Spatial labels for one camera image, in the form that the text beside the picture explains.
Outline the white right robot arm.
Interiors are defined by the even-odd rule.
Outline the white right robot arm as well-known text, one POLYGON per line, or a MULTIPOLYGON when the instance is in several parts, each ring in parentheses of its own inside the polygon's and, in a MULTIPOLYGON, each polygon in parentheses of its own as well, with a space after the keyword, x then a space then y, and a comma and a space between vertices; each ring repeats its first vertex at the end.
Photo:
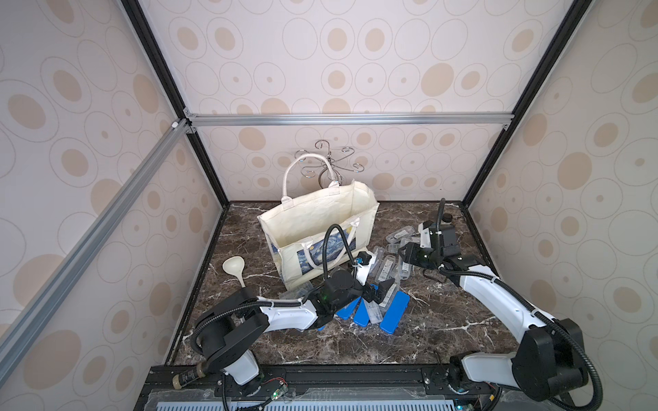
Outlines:
POLYGON ((571 391, 591 385, 585 410, 597 410, 603 401, 601 377, 584 349, 583 333, 572 320, 558 320, 503 282, 474 255, 461 252, 451 224, 425 222, 420 240, 403 239, 398 255, 402 262, 423 269, 428 277, 437 271, 474 296, 505 325, 519 346, 509 354, 467 352, 452 356, 447 381, 457 394, 468 383, 489 383, 523 392, 536 401, 550 401, 564 410, 576 405, 571 391))

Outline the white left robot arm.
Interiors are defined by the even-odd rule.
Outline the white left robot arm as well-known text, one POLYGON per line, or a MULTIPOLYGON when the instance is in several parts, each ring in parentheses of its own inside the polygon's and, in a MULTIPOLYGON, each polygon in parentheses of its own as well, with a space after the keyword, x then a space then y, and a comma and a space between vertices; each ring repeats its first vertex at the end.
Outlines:
POLYGON ((341 309, 364 298, 373 301, 378 288, 343 269, 306 296, 271 300, 242 288, 203 313, 195 324, 190 346, 200 363, 174 378, 178 388, 214 373, 224 373, 242 387, 261 379, 251 346, 267 332, 320 329, 341 309))

